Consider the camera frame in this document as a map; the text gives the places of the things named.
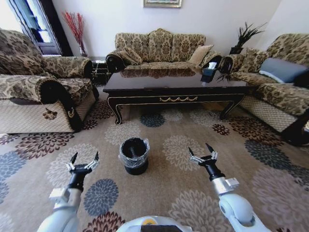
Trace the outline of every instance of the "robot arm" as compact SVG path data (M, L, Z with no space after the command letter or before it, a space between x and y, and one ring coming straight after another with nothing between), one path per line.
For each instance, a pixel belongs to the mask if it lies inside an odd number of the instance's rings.
M236 232L270 232L258 216L251 204L243 197L231 193L239 185L236 178L225 179L225 175L217 168L218 152L206 144L210 156L196 157L189 148L190 160L206 168L217 194L219 207Z
M70 183L65 188L55 188L49 198L55 202L52 215L40 225L38 232L76 232L79 220L77 210L84 190L84 178L99 164L98 152L89 164L74 165L77 153L66 164L71 173Z

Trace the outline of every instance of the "beige pillow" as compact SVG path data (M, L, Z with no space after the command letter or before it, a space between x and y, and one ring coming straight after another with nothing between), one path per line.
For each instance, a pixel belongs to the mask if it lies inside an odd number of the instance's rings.
M206 46L200 46L198 47L194 53L192 54L191 58L188 60L189 63L200 65L204 59L204 57L207 55L207 53L211 50L213 47L212 45L206 45Z
M238 72L258 73L262 63L269 57L268 52L255 48L247 48L245 60Z
M124 50L129 54L129 56L137 62L137 64L142 64L143 59L137 54L132 48L124 47Z

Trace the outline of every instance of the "side table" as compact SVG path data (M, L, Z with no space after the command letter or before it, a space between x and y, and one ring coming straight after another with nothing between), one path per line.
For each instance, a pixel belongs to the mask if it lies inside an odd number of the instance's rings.
M96 85L106 85L111 74L108 72L105 57L89 57L92 61L92 76Z

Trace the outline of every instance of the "red dried branches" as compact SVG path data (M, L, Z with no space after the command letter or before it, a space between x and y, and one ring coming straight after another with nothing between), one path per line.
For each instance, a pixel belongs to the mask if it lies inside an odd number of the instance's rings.
M69 28L71 29L77 43L81 48L81 55L83 57L87 56L83 42L84 33L84 18L80 13L68 13L62 12L64 20L67 22Z

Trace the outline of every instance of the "white wall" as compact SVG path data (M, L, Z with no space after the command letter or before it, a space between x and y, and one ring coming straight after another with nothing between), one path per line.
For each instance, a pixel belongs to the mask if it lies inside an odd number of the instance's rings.
M149 33L163 28L173 33L201 33L213 50L228 54L244 22L260 25L274 15L281 0L183 0L180 9L143 8L142 0L53 0L74 55L79 48L61 12L85 17L85 46L90 56L114 50L118 32ZM255 46L257 35L246 46Z
M257 48L266 48L284 33L309 33L309 0L282 0Z
M19 22L6 0L0 0L0 28L22 32Z

